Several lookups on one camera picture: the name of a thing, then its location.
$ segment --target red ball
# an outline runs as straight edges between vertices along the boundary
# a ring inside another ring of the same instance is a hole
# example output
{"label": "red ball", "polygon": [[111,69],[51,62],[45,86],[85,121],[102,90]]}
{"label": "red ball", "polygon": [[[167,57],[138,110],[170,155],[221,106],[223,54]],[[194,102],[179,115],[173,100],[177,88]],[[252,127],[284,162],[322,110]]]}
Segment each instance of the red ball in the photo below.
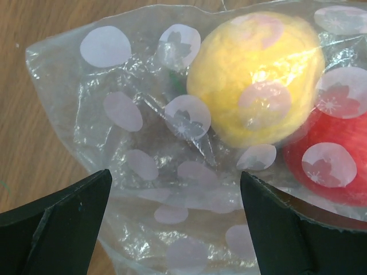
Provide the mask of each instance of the red ball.
{"label": "red ball", "polygon": [[343,116],[323,109],[326,101],[319,99],[306,124],[283,148],[283,156],[294,177],[314,193],[337,203],[367,206],[367,113],[360,115],[354,103],[343,99],[340,105],[349,107]]}

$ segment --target cherry blossom print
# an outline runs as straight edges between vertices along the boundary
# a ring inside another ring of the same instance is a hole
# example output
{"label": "cherry blossom print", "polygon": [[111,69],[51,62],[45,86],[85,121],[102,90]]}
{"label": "cherry blossom print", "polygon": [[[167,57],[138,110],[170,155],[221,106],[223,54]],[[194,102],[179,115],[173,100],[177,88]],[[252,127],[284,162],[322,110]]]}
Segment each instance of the cherry blossom print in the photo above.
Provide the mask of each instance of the cherry blossom print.
{"label": "cherry blossom print", "polygon": [[336,83],[327,91],[320,90],[316,107],[334,117],[347,118],[358,116],[360,103],[355,99],[348,99],[349,86]]}
{"label": "cherry blossom print", "polygon": [[255,109],[252,117],[241,117],[244,126],[258,130],[281,122],[291,109],[292,98],[287,87],[278,82],[259,81],[247,87],[239,98],[240,112]]}
{"label": "cherry blossom print", "polygon": [[166,67],[181,70],[193,62],[200,45],[201,37],[196,29],[175,24],[160,37],[157,55]]}
{"label": "cherry blossom print", "polygon": [[340,119],[352,119],[367,112],[367,70],[343,67],[324,74],[317,83],[315,106]]}
{"label": "cherry blossom print", "polygon": [[178,96],[169,102],[165,108],[165,118],[171,132],[186,140],[202,138],[211,124],[208,107],[191,95]]}
{"label": "cherry blossom print", "polygon": [[338,35],[367,32],[367,11],[356,7],[330,6],[315,13],[315,22],[326,31]]}
{"label": "cherry blossom print", "polygon": [[275,161],[276,148],[270,144],[249,147],[237,162],[238,170],[261,171],[269,168]]}
{"label": "cherry blossom print", "polygon": [[[252,30],[242,29],[243,23],[247,21],[255,21],[258,26]],[[231,20],[231,23],[240,28],[239,31],[242,32],[241,38],[244,40],[250,40],[259,33],[263,34],[261,42],[264,50],[277,43],[284,32],[284,25],[281,20],[260,13],[236,17]]]}
{"label": "cherry blossom print", "polygon": [[304,173],[321,186],[345,187],[357,175],[357,166],[347,150],[336,143],[317,143],[302,157]]}

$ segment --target green object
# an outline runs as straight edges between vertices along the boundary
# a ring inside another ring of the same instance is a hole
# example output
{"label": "green object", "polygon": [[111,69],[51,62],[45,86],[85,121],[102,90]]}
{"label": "green object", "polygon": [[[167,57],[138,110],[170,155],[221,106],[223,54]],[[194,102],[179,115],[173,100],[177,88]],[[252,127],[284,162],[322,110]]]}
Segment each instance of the green object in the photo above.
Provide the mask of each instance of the green object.
{"label": "green object", "polygon": [[182,85],[180,79],[177,77],[176,73],[174,71],[170,71],[170,78],[173,83],[173,86],[176,89],[176,92],[179,93],[179,95],[186,95],[186,87]]}

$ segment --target wrinkled plastic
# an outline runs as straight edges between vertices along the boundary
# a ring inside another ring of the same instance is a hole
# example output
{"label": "wrinkled plastic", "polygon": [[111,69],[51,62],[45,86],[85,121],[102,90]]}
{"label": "wrinkled plastic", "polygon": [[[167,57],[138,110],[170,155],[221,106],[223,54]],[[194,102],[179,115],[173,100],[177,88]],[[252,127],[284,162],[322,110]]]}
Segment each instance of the wrinkled plastic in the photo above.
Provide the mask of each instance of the wrinkled plastic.
{"label": "wrinkled plastic", "polygon": [[117,274],[259,274],[244,170],[367,220],[366,33],[362,3],[156,5],[29,47],[60,140],[111,170],[99,239]]}

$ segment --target clear plastic bag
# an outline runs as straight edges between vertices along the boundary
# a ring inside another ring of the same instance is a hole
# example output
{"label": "clear plastic bag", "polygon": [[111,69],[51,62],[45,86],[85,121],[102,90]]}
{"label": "clear plastic bag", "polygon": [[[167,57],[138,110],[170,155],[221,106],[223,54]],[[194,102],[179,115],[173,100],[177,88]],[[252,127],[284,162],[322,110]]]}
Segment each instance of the clear plastic bag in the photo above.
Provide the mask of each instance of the clear plastic bag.
{"label": "clear plastic bag", "polygon": [[155,5],[29,47],[67,149],[113,188],[117,274],[259,274],[239,179],[366,220],[367,5]]}

